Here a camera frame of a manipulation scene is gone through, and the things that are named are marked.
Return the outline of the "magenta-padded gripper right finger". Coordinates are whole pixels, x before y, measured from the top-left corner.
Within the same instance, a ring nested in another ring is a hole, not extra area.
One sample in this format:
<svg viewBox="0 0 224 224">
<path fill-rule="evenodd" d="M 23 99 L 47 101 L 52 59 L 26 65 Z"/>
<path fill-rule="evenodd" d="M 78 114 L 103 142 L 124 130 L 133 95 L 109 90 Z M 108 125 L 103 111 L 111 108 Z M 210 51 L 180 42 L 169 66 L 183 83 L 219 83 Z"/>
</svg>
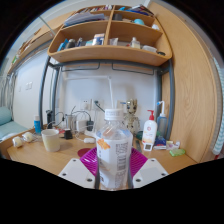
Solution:
<svg viewBox="0 0 224 224">
<path fill-rule="evenodd" d="M 129 165 L 129 188 L 140 188 L 168 175 L 168 172 L 155 158 L 146 158 L 132 149 Z"/>
</svg>

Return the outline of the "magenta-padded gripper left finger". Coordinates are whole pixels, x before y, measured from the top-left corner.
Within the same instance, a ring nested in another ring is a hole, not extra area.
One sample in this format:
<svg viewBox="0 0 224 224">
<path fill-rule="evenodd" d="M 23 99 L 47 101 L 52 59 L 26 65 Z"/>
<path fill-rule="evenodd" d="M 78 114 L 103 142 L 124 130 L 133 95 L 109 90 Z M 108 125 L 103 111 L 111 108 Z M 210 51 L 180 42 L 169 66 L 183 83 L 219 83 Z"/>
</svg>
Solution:
<svg viewBox="0 0 224 224">
<path fill-rule="evenodd" d="M 59 173 L 59 177 L 84 188 L 98 189 L 97 149 L 90 149 L 80 159 L 72 158 Z"/>
</svg>

